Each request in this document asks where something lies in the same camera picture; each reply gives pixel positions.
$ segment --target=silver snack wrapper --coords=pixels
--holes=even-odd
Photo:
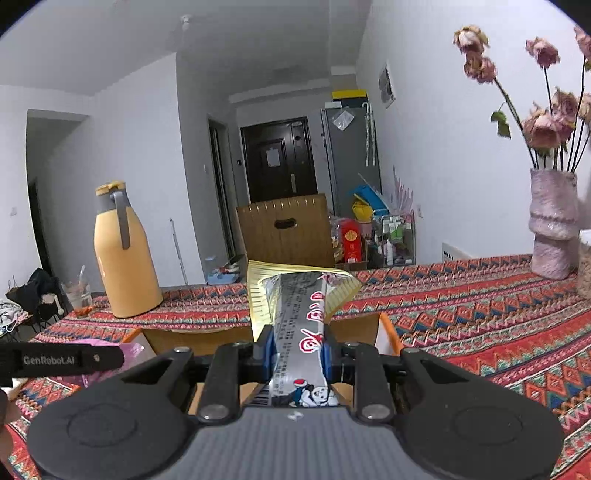
[[[269,383],[274,406],[338,405],[322,371],[324,299],[329,274],[280,274],[265,283],[277,355]]]

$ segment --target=ceiling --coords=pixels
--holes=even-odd
[[[355,64],[370,4],[44,0],[0,41],[0,85],[92,95],[174,51],[225,95],[326,78]]]

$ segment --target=red patterned tablecloth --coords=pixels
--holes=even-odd
[[[566,441],[553,473],[591,480],[591,301],[575,278],[545,280],[530,257],[494,257],[356,273],[363,287],[335,319],[386,312],[407,346],[417,346],[538,401],[560,420]],[[35,338],[120,341],[137,327],[199,330],[248,325],[246,286],[195,287],[165,294],[162,305],[116,319],[105,298],[89,320],[66,317]],[[47,403],[73,391],[41,378],[23,388],[23,417],[10,425],[15,478],[39,480],[25,439]]]

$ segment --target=pink textured vase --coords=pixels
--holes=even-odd
[[[569,240],[579,234],[577,176],[532,168],[530,215],[530,230],[535,233],[531,271],[546,278],[566,278],[572,270]]]

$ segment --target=paper sign on door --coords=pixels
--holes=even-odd
[[[270,148],[267,150],[267,165],[270,167],[278,167],[281,165],[279,161],[279,150],[276,148]]]

